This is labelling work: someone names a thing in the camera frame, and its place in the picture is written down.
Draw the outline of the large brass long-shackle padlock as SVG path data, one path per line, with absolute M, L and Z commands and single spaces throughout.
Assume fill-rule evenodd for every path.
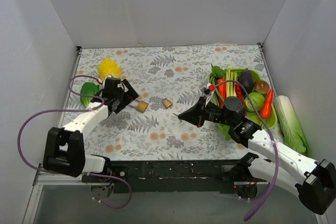
M 138 112 L 144 113 L 148 108 L 149 104 L 141 100 L 134 100 L 128 106 L 136 109 Z

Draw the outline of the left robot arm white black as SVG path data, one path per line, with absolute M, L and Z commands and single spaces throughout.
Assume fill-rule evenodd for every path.
M 138 93 L 127 79 L 107 76 L 102 86 L 86 83 L 79 94 L 87 103 L 74 120 L 62 127 L 53 127 L 47 134 L 43 168 L 49 172 L 77 177 L 93 173 L 100 182 L 111 178 L 107 158 L 86 154 L 85 138 L 112 113 L 118 114 L 136 98 Z

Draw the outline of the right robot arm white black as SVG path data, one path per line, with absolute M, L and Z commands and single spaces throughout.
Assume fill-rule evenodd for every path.
M 315 214 L 322 215 L 335 201 L 335 166 L 328 160 L 316 161 L 276 142 L 258 124 L 245 117 L 246 109 L 237 97 L 226 99 L 223 108 L 200 97 L 177 117 L 197 127 L 210 121 L 229 126 L 229 135 L 238 144 L 266 157 L 253 157 L 238 166 L 238 176 L 253 177 L 277 185 L 292 194 Z

